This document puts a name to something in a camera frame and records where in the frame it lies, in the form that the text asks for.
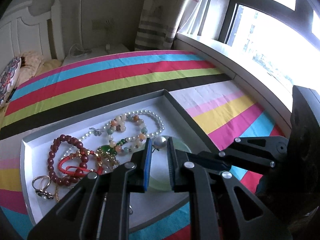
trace nightstand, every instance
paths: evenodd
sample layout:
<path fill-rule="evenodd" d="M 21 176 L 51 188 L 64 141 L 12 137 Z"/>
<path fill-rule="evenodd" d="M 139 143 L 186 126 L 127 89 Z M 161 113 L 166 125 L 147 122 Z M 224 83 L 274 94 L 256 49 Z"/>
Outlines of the nightstand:
<path fill-rule="evenodd" d="M 64 59 L 62 66 L 75 63 L 78 61 L 82 61 L 85 59 L 89 58 L 94 58 L 94 57 L 100 57 L 100 56 L 105 56 L 105 55 L 112 55 L 112 54 L 117 54 L 117 53 L 123 53 L 123 52 L 130 52 L 123 44 L 116 44 L 116 45 L 110 45 L 110 50 L 106 51 L 106 47 L 97 47 L 91 49 L 91 53 L 86 53 L 84 55 L 81 55 L 79 57 L 73 57 L 73 56 L 66 56 Z"/>

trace colorful striped fabric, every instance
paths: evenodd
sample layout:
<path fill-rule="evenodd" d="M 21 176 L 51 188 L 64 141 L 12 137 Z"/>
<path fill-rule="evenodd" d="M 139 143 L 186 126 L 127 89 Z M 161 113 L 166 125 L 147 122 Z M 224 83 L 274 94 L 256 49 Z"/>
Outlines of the colorful striped fabric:
<path fill-rule="evenodd" d="M 17 130 L 27 134 L 34 127 L 163 88 L 219 149 L 235 137 L 282 135 L 264 109 L 209 62 L 185 51 L 141 51 L 73 63 L 24 83 L 12 97 L 0 137 L 15 135 Z M 21 192 L 21 141 L 9 149 L 5 143 L 12 138 L 0 141 L 0 206 L 26 238 L 32 225 Z M 261 175 L 237 167 L 231 171 L 255 191 Z M 187 204 L 129 238 L 186 240 L 189 223 Z"/>

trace green jade pendant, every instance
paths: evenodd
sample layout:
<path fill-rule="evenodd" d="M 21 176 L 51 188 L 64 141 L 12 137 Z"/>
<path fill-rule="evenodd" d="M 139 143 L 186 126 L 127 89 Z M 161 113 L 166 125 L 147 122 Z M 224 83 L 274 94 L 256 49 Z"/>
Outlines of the green jade pendant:
<path fill-rule="evenodd" d="M 126 143 L 126 139 L 121 139 L 116 145 L 124 145 Z M 115 148 L 110 147 L 110 145 L 102 145 L 97 149 L 97 152 L 103 157 L 106 158 L 107 154 L 111 156 L 116 156 L 117 152 Z"/>

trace window sill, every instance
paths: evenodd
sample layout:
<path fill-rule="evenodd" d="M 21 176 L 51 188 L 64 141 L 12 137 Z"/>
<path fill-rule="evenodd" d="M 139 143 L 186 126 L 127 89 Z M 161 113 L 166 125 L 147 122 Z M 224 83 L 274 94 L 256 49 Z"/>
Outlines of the window sill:
<path fill-rule="evenodd" d="M 182 33 L 177 34 L 177 41 L 183 41 L 189 48 L 191 46 L 206 54 L 206 57 L 213 58 L 213 63 L 244 89 L 255 90 L 251 95 L 262 96 L 263 100 L 266 100 L 285 121 L 287 126 L 285 134 L 290 133 L 292 94 L 278 80 L 270 76 L 267 70 L 219 41 Z"/>

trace white tray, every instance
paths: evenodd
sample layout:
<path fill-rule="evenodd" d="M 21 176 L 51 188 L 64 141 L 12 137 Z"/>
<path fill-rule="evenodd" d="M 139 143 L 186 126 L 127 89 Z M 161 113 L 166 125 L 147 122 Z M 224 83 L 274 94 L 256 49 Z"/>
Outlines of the white tray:
<path fill-rule="evenodd" d="M 130 98 L 62 120 L 26 136 L 21 143 L 20 173 L 22 191 L 28 214 L 34 225 L 56 204 L 55 200 L 43 200 L 38 197 L 31 186 L 33 178 L 48 174 L 47 159 L 53 139 L 61 134 L 79 138 L 90 127 L 101 128 L 116 115 L 140 109 L 151 110 L 161 116 L 165 126 L 162 134 L 181 139 L 193 153 L 216 149 L 207 135 L 166 90 Z M 149 133 L 156 130 L 156 124 L 152 119 L 144 116 L 142 118 L 148 127 Z M 126 122 L 126 127 L 127 130 L 125 132 L 115 132 L 113 134 L 115 141 L 127 136 L 135 136 L 139 132 L 137 126 L 130 122 Z M 96 150 L 103 144 L 107 144 L 106 133 L 102 133 L 99 137 L 92 135 L 84 141 L 84 147 L 92 150 Z M 69 147 L 68 143 L 61 143 L 54 159 L 54 167 L 57 173 L 59 173 L 57 170 L 58 158 L 67 147 Z M 129 161 L 130 158 L 131 155 L 117 156 L 121 163 Z M 94 164 L 94 160 L 89 161 L 88 168 L 94 168 Z M 167 167 L 166 156 L 157 154 L 155 151 L 152 156 L 150 174 L 168 174 Z M 48 191 L 54 193 L 54 189 L 55 184 L 52 183 Z M 59 191 L 59 195 L 64 195 L 67 191 L 68 189 L 64 188 Z M 129 218 L 130 232 L 144 228 L 162 219 L 183 206 L 187 201 L 187 193 L 161 192 L 152 189 L 144 194 L 131 193 L 130 204 L 133 208 L 133 214 Z"/>

